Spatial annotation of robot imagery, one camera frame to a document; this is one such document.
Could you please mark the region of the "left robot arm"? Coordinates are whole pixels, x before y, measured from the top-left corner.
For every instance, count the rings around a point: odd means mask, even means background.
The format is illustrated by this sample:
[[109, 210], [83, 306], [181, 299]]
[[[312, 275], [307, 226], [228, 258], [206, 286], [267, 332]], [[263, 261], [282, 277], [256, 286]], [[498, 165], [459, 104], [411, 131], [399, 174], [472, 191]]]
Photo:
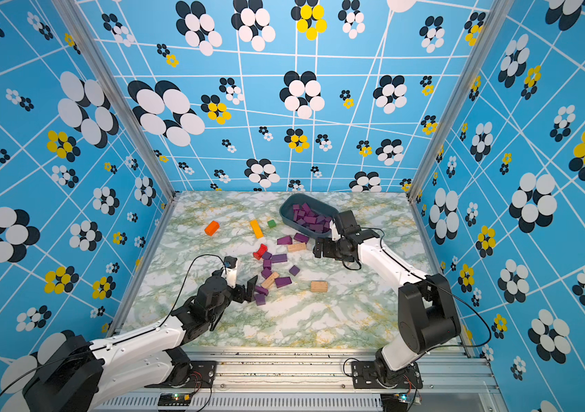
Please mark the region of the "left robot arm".
[[252, 302], [257, 279], [230, 286], [210, 276], [168, 316], [111, 338], [67, 335], [39, 352], [21, 393], [31, 411], [88, 411], [144, 386], [180, 386], [189, 373], [183, 346], [212, 331], [232, 302]]

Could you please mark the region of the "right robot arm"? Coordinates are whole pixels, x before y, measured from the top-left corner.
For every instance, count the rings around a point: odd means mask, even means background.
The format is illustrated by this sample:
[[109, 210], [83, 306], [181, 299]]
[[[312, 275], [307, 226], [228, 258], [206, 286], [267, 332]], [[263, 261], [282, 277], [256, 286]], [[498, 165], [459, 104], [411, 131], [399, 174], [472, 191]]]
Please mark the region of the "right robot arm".
[[398, 295], [399, 333], [376, 352], [375, 379], [391, 389], [403, 381], [416, 387], [417, 361], [461, 332], [448, 280], [405, 261], [386, 246], [382, 233], [361, 227], [350, 210], [334, 215], [329, 227], [331, 235], [316, 240], [316, 257], [355, 263], [358, 269], [366, 266]]

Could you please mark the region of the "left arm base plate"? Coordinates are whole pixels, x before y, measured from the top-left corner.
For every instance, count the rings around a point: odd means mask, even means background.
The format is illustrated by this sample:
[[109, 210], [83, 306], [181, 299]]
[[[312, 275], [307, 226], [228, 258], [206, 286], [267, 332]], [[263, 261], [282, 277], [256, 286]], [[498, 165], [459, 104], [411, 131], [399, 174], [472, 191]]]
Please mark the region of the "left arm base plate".
[[160, 384], [147, 388], [211, 388], [217, 373], [218, 362], [213, 360], [192, 360], [185, 366], [175, 366], [171, 375]]

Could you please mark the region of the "yellow long brick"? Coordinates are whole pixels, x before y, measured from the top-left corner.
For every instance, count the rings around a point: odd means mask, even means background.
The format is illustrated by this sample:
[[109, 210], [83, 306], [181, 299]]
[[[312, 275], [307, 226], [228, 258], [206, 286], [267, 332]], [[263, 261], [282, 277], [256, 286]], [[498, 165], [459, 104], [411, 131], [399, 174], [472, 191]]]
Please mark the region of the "yellow long brick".
[[261, 226], [257, 220], [252, 220], [249, 222], [249, 226], [251, 227], [255, 237], [260, 239], [264, 236]]

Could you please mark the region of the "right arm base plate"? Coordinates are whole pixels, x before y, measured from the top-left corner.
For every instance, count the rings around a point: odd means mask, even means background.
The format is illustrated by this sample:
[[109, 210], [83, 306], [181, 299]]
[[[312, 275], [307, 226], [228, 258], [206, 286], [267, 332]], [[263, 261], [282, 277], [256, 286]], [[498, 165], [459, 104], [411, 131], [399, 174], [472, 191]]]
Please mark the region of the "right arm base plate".
[[374, 360], [374, 362], [353, 360], [350, 362], [347, 376], [352, 379], [355, 389], [414, 391], [424, 387], [419, 365], [416, 362], [400, 370], [392, 371], [382, 360]]

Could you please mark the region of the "purple tall triangle brick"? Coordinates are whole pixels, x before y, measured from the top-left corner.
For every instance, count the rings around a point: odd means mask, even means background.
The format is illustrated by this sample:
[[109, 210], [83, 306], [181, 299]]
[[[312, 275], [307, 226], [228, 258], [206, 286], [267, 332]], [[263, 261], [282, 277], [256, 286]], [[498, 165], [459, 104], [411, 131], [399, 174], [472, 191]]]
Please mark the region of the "purple tall triangle brick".
[[292, 239], [292, 236], [290, 236], [290, 235], [278, 238], [278, 240], [277, 240], [278, 245], [292, 245], [292, 243], [293, 243], [293, 239]]

